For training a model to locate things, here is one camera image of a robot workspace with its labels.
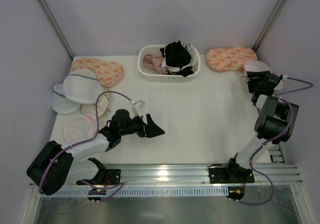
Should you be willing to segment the pink-trimmed mesh laundry bag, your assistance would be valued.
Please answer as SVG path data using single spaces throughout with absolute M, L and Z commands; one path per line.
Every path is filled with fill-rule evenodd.
M 249 72 L 266 72 L 273 73 L 272 69 L 266 63 L 259 60 L 248 60 L 243 65 L 243 75 L 248 77 Z

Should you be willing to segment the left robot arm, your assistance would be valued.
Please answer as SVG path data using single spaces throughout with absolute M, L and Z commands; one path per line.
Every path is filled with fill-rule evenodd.
M 130 118 L 125 109 L 118 109 L 96 137 L 74 144 L 59 144 L 52 140 L 45 144 L 26 170 L 26 175 L 38 186 L 39 193 L 55 194 L 65 184 L 80 182 L 98 184 L 107 177 L 106 167 L 93 157 L 112 150 L 120 144 L 123 136 L 138 135 L 154 138 L 165 134 L 151 118 Z

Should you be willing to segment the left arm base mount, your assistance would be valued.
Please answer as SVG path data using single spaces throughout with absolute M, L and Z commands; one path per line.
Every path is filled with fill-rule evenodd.
M 86 185 L 89 183 L 93 186 L 110 186 L 110 185 L 117 185 L 120 183 L 121 180 L 121 170 L 120 169 L 104 169 L 99 170 L 97 175 L 92 179 L 85 179 L 84 182 L 78 180 L 76 182 L 77 185 Z

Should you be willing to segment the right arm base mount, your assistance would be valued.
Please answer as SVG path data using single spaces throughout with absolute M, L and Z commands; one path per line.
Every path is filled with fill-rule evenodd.
M 255 178 L 251 169 L 238 164 L 222 166 L 214 164 L 208 167 L 210 184 L 252 184 Z

